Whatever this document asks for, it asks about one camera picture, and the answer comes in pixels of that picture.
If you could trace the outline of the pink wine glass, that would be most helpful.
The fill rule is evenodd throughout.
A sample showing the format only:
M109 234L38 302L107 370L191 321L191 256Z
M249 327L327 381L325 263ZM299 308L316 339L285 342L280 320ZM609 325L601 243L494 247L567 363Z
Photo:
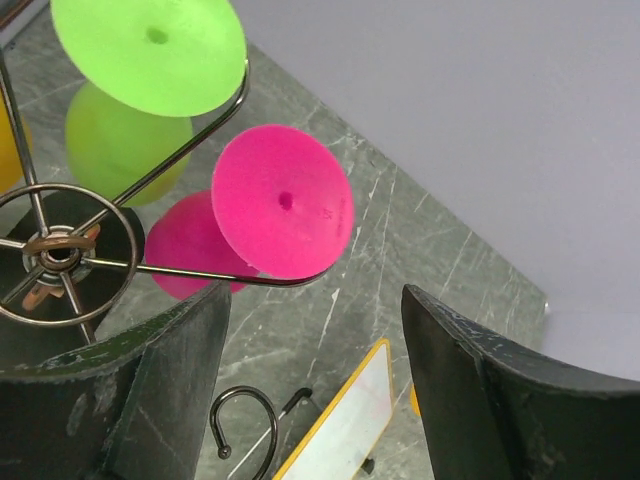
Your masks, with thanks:
M153 225L145 260L306 278L339 259L354 216L348 177L327 147L296 128L262 125L224 148L209 189L181 199Z

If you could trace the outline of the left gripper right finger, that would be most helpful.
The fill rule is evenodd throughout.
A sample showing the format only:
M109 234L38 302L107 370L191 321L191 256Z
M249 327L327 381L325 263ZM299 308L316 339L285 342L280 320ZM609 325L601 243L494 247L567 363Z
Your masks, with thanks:
M435 478L638 478L638 382L542 355L414 285L401 316Z

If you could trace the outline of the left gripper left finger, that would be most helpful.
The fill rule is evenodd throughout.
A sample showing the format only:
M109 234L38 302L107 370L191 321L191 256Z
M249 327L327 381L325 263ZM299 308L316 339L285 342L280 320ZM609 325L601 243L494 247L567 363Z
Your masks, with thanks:
M227 335L212 283L106 340L1 373L5 479L191 479Z

